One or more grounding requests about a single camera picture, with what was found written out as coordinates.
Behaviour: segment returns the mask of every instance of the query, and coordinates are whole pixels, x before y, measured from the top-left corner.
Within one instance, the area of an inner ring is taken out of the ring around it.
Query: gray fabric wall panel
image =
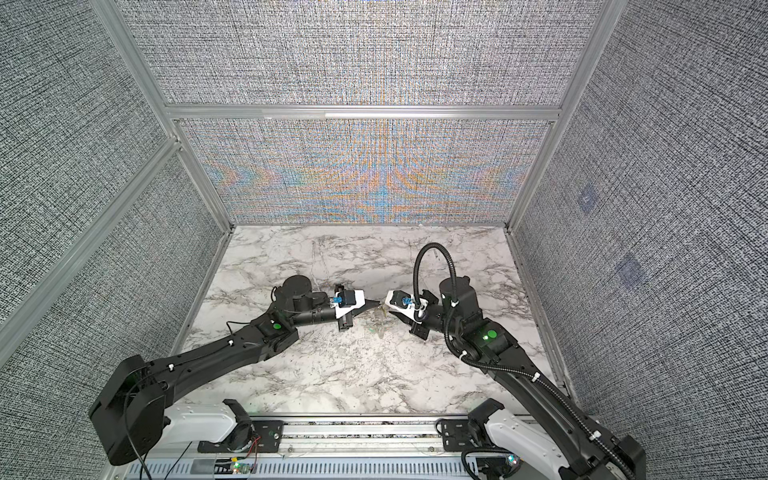
[[[560,104],[601,0],[118,0],[171,102]]]
[[[649,478],[765,478],[768,11],[630,2],[517,235]]]
[[[0,323],[165,139],[87,2],[0,4]]]
[[[183,120],[233,221],[506,220],[545,121]]]
[[[0,478],[98,477],[88,408],[122,359],[169,352],[220,236],[172,158],[0,370]]]

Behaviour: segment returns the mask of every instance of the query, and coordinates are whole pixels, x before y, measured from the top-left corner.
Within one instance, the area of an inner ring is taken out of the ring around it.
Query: white marble surface
[[[459,276],[468,275],[485,316],[496,320],[551,377],[515,264],[500,227],[239,227],[224,255],[184,349],[227,335],[225,320],[248,321],[270,304],[273,286],[308,276],[315,290],[412,291],[413,260],[430,241],[445,245]],[[422,261],[419,288],[438,292],[448,276],[442,256]],[[459,362],[442,336],[427,342],[394,316],[375,309],[340,333],[335,324],[300,328],[280,356],[245,366],[187,395],[186,402],[237,399],[258,412],[467,412],[488,397],[515,412],[519,403],[498,383]]]

